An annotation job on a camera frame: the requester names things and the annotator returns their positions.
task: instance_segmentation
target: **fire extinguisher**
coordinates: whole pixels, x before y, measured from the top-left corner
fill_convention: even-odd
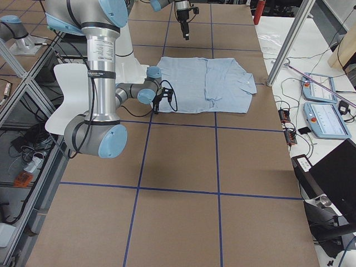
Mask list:
[[[260,18],[262,16],[263,9],[265,8],[265,4],[266,4],[266,0],[259,0],[258,1],[256,12],[255,12],[255,17],[254,17],[254,24],[255,25],[258,25],[258,23],[260,22]]]

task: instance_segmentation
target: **folded shirt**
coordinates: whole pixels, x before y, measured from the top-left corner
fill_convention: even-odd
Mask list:
[[[162,79],[172,84],[180,113],[246,113],[252,94],[257,93],[253,75],[234,58],[163,57],[157,66]],[[163,100],[160,111],[171,112],[172,108]]]

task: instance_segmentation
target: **orange object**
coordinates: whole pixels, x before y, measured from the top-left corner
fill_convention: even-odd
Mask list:
[[[26,188],[33,179],[33,174],[27,171],[21,171],[13,182],[14,187]]]
[[[266,4],[266,0],[258,1],[257,8],[256,8],[256,11],[255,11],[255,17],[254,17],[254,24],[255,25],[258,25],[258,23],[260,22],[260,18],[262,16],[263,9],[265,8],[265,4]]]

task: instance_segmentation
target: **sticker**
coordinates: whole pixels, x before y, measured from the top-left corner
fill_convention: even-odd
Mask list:
[[[299,159],[297,159],[300,166],[303,168],[303,170],[305,172],[308,172],[309,169],[311,168],[311,165],[309,164],[309,162],[306,160],[306,158],[304,157],[300,157]]]
[[[113,63],[114,43],[105,40],[88,40],[88,60]]]

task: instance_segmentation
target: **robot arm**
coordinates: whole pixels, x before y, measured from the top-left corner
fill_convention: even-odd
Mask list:
[[[180,27],[183,33],[183,37],[189,40],[189,11],[193,10],[194,15],[199,14],[199,7],[194,7],[191,5],[189,0],[151,0],[151,6],[154,11],[159,11],[162,8],[168,6],[170,3],[174,2],[176,18],[180,23]]]
[[[20,51],[31,51],[35,46],[32,36],[29,35],[21,20],[14,15],[0,18],[0,39],[4,42],[15,39]]]
[[[128,98],[149,104],[162,92],[159,68],[147,70],[141,85],[115,84],[115,41],[127,23],[124,0],[47,0],[47,23],[58,31],[87,38],[89,111],[66,126],[64,138],[72,151],[112,158],[127,141],[116,109]]]

